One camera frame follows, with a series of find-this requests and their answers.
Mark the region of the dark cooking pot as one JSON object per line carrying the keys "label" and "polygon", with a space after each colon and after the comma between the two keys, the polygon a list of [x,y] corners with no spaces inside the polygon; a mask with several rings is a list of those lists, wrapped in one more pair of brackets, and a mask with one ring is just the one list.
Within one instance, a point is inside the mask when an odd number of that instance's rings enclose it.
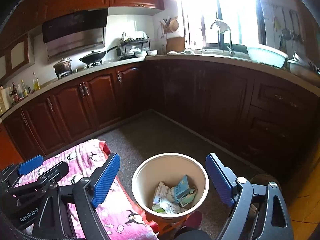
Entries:
{"label": "dark cooking pot", "polygon": [[71,58],[67,57],[54,64],[53,68],[55,70],[55,74],[58,76],[66,72],[70,72],[72,69],[71,61]]}

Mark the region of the black wok pan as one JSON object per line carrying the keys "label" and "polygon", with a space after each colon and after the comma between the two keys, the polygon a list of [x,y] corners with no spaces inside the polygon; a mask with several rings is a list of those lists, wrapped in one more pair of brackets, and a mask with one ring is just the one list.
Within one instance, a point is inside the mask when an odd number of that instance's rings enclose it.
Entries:
{"label": "black wok pan", "polygon": [[100,62],[102,61],[102,59],[104,58],[104,56],[115,49],[118,49],[119,46],[114,46],[108,50],[101,50],[101,51],[91,51],[91,53],[87,54],[86,56],[80,58],[79,60],[85,64],[92,64],[92,63],[96,63],[96,62]]}

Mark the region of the lower wooden kitchen cabinets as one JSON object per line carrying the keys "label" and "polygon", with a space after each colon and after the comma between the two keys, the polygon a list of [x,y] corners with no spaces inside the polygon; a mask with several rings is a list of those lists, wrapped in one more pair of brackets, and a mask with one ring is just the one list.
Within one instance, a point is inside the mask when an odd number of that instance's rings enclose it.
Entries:
{"label": "lower wooden kitchen cabinets", "polygon": [[280,180],[319,139],[316,86],[262,64],[209,56],[153,56],[91,68],[36,91],[1,122],[29,159],[149,109]]}

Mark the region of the white green wrapper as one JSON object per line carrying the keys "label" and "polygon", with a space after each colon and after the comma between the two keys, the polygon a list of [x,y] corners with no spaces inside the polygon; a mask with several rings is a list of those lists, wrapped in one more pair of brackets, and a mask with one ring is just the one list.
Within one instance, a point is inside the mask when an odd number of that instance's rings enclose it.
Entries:
{"label": "white green wrapper", "polygon": [[168,201],[167,198],[164,197],[159,199],[159,205],[168,215],[175,215],[181,212],[179,205]]}

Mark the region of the kitchen faucet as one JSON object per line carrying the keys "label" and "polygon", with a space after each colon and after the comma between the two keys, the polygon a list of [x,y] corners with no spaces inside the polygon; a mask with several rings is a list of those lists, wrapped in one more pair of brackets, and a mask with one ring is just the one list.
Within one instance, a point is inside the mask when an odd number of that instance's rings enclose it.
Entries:
{"label": "kitchen faucet", "polygon": [[223,20],[216,19],[210,28],[212,29],[213,26],[216,25],[219,29],[219,49],[224,50],[225,49],[225,38],[224,34],[225,32],[229,33],[229,45],[226,46],[229,56],[233,57],[235,55],[233,44],[232,44],[232,32],[230,26]]}

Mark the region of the white blue medicine box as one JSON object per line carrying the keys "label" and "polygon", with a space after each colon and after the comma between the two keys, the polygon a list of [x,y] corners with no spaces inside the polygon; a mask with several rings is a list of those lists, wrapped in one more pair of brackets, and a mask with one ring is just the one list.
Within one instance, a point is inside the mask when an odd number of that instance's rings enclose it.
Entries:
{"label": "white blue medicine box", "polygon": [[159,185],[155,189],[152,203],[154,205],[159,205],[160,199],[165,197],[169,190],[170,190],[170,188],[168,186],[166,186],[162,181],[160,181]]}

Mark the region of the upper wooden wall cabinets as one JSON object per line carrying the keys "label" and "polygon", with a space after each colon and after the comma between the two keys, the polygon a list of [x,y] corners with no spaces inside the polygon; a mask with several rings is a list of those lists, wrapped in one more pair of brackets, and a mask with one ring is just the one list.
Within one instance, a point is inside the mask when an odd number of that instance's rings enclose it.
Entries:
{"label": "upper wooden wall cabinets", "polygon": [[12,12],[1,32],[1,56],[5,58],[5,73],[1,80],[17,72],[26,63],[13,66],[10,50],[25,40],[31,29],[48,20],[73,12],[109,7],[136,7],[164,9],[163,0],[24,0]]}

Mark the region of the green white medicine box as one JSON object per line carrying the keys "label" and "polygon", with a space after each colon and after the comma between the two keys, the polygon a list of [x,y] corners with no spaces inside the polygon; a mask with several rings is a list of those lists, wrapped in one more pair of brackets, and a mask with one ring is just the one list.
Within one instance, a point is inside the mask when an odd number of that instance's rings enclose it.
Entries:
{"label": "green white medicine box", "polygon": [[189,192],[181,198],[179,204],[181,207],[185,208],[187,205],[191,204],[197,194],[197,188],[191,187]]}

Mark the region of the wooden cutting board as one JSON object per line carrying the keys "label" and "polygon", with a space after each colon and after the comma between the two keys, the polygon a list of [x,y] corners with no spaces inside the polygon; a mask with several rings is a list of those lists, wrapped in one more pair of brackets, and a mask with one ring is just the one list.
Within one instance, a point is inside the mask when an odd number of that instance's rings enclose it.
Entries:
{"label": "wooden cutting board", "polygon": [[175,51],[177,53],[184,52],[185,50],[185,37],[173,37],[167,39],[166,53]]}

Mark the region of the pink penguin table cloth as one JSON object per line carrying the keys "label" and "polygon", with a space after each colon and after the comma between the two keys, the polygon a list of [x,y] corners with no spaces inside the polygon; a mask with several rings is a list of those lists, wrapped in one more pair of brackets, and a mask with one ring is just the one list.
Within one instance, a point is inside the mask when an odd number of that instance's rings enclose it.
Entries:
{"label": "pink penguin table cloth", "polygon": [[35,218],[32,232],[24,232],[24,238],[157,239],[116,178],[120,156],[104,141],[89,140],[45,160],[18,185],[34,182],[58,163],[67,165],[67,173],[49,183],[38,208],[20,218]]}

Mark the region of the teal snack bag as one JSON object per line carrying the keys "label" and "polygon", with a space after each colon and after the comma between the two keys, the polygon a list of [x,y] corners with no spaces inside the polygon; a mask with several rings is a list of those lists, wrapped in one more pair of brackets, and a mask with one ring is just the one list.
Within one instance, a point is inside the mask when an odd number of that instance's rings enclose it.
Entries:
{"label": "teal snack bag", "polygon": [[184,175],[181,181],[173,188],[173,198],[175,202],[180,202],[190,191],[191,187],[189,186],[188,176]]}

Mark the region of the light green basin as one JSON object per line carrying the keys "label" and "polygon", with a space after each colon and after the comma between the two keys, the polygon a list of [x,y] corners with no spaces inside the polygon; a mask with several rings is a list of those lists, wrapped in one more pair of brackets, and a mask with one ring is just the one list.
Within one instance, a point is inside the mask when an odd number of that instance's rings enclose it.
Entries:
{"label": "light green basin", "polygon": [[250,59],[256,63],[267,64],[276,68],[282,68],[288,59],[288,55],[278,49],[262,44],[246,46]]}

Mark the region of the steel range hood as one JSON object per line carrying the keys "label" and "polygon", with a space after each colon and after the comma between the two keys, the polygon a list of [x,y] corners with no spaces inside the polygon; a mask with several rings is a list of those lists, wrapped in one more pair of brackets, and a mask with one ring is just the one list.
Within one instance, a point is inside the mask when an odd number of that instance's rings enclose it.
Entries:
{"label": "steel range hood", "polygon": [[42,24],[49,59],[105,45],[108,9],[82,10]]}

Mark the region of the beige trash bin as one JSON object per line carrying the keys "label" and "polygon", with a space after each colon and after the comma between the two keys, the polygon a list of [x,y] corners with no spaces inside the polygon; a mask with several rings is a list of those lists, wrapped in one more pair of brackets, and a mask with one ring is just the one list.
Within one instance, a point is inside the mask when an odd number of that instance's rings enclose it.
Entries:
{"label": "beige trash bin", "polygon": [[[156,187],[163,182],[168,187],[178,185],[183,176],[188,177],[190,186],[197,188],[197,194],[187,211],[176,215],[166,215],[153,211],[151,204]],[[133,196],[145,211],[147,220],[156,223],[174,223],[185,219],[196,211],[209,192],[209,178],[204,167],[192,157],[180,153],[162,153],[141,163],[132,177]]]}

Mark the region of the dark sauce bottle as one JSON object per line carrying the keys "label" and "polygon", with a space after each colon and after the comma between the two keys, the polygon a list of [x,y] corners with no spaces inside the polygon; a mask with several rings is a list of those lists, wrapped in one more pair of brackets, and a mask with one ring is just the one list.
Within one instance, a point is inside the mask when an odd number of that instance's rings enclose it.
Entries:
{"label": "dark sauce bottle", "polygon": [[13,94],[13,97],[14,97],[14,101],[18,102],[19,101],[19,96],[18,96],[18,92],[17,92],[16,85],[15,85],[14,82],[12,83],[12,94]]}

